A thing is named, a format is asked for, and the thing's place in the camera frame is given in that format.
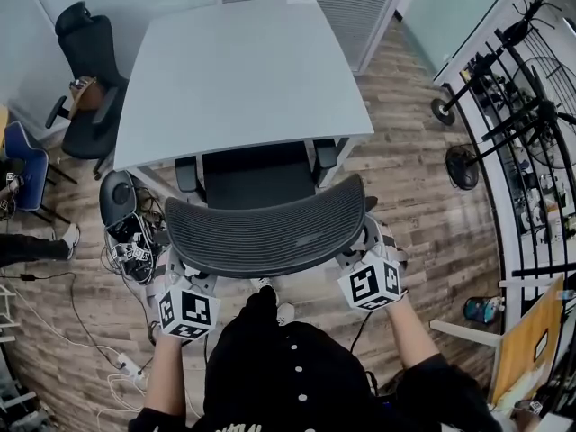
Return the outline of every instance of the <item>fan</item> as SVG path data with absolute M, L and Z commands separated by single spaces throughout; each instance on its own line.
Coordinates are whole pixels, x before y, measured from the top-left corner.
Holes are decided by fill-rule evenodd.
M 535 99 L 539 104 L 536 109 L 529 112 L 525 117 L 519 120 L 514 128 L 521 131 L 525 127 L 530 129 L 526 131 L 526 150 L 530 155 L 542 165 L 554 169 L 566 168 L 566 162 L 559 149 L 558 141 L 553 132 L 553 126 L 557 126 L 562 134 L 566 143 L 567 157 L 570 159 L 569 167 L 576 163 L 576 158 L 571 155 L 570 149 L 576 149 L 576 117 L 566 112 L 560 112 L 559 109 L 571 109 L 572 104 L 565 101 L 565 93 L 560 92 L 557 84 L 553 84 L 551 78 L 557 75 L 547 75 L 548 88 L 542 83 L 538 70 L 543 70 L 543 64 L 538 58 L 534 58 L 536 65 L 532 65 L 531 71 L 532 78 L 527 78 L 526 75 L 518 72 L 515 74 L 515 83 L 520 92 L 525 92 L 527 89 L 524 85 L 532 86 L 535 93 Z

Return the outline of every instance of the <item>black pants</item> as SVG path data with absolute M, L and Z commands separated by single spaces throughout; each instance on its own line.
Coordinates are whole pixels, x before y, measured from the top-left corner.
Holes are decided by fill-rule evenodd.
M 0 234 L 0 267 L 39 259 L 67 260 L 70 249 L 64 240 L 45 240 L 30 235 Z

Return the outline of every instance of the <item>wooden floor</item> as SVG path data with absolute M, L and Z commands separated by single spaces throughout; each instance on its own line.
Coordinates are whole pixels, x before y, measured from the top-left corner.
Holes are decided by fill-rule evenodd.
M 425 320 L 462 319 L 462 308 L 473 295 L 497 293 L 500 270 L 491 209 L 485 188 L 471 192 L 451 186 L 444 167 L 444 154 L 453 144 L 468 141 L 461 123 L 445 128 L 430 113 L 430 101 L 439 95 L 427 72 L 410 54 L 393 22 L 365 76 L 358 84 L 373 120 L 375 134 L 355 149 L 337 180 L 357 172 L 366 192 L 376 195 L 376 216 L 391 225 L 397 243 L 409 252 L 409 268 L 403 277 L 418 314 Z M 98 209 L 98 187 L 91 176 L 92 162 L 80 162 L 51 151 L 52 162 L 79 181 L 61 182 L 48 188 L 49 206 L 76 221 L 82 239 L 69 263 L 42 262 L 18 265 L 9 272 L 54 275 L 77 274 L 76 306 L 99 344 L 126 352 L 144 365 L 152 356 L 142 309 L 122 284 L 101 265 L 103 225 Z M 173 168 L 160 169 L 173 178 Z M 32 216 L 18 216 L 10 231 L 41 226 Z M 65 225 L 57 223 L 61 234 Z M 364 314 L 351 311 L 340 294 L 338 267 L 327 263 L 306 273 L 282 278 L 278 289 L 282 301 L 292 302 L 296 318 L 326 330 L 349 347 Z M 89 344 L 70 306 L 70 276 L 49 281 L 13 281 L 31 306 L 68 338 Z M 252 293 L 249 283 L 220 279 L 217 295 L 222 298 L 219 327 L 226 325 Z M 96 413 L 117 409 L 106 378 L 114 370 L 90 348 L 71 346 L 51 333 L 22 301 L 14 302 L 16 318 L 22 323 L 13 333 L 16 342 L 8 345 L 22 380 L 34 389 L 55 414 L 63 430 L 96 431 Z M 451 363 L 460 365 L 486 387 L 493 364 L 491 349 L 433 334 Z M 209 350 L 217 341 L 211 336 Z M 390 322 L 385 311 L 377 312 L 366 326 L 356 350 L 366 369 L 380 384 L 389 380 L 401 364 L 394 347 Z M 194 409 L 202 411 L 202 344 L 184 348 L 187 390 Z M 117 386 L 128 402 L 141 405 L 142 399 L 129 385 Z M 132 413 L 105 411 L 102 430 L 126 430 Z M 189 424 L 195 421 L 192 412 Z

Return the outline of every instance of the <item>chair armrest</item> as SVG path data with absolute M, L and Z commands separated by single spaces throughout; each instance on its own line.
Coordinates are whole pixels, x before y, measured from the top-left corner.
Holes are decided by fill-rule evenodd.
M 198 179 L 196 157 L 177 158 L 175 162 L 176 182 L 180 192 L 197 192 L 203 202 L 206 202 L 206 192 Z
M 52 125 L 54 124 L 54 121 L 56 120 L 57 115 L 65 118 L 65 119 L 68 119 L 68 114 L 70 112 L 68 109 L 65 109 L 64 107 L 62 107 L 62 105 L 65 102 L 66 102 L 65 96 L 61 96 L 56 101 L 56 103 L 54 104 L 54 107 L 52 107 L 52 110 L 50 111 L 50 115 L 48 116 L 48 119 L 46 119 L 46 128 L 48 128 L 48 129 L 52 128 Z
M 336 142 L 333 139 L 317 139 L 314 141 L 316 161 L 312 170 L 314 184 L 318 185 L 326 176 L 326 173 L 338 162 Z
M 102 104 L 98 107 L 94 118 L 92 119 L 92 124 L 96 126 L 102 125 L 108 118 L 108 113 L 112 109 L 112 104 L 116 100 L 116 96 L 118 95 L 118 88 L 110 88 L 106 92 L 106 96 L 104 97 Z

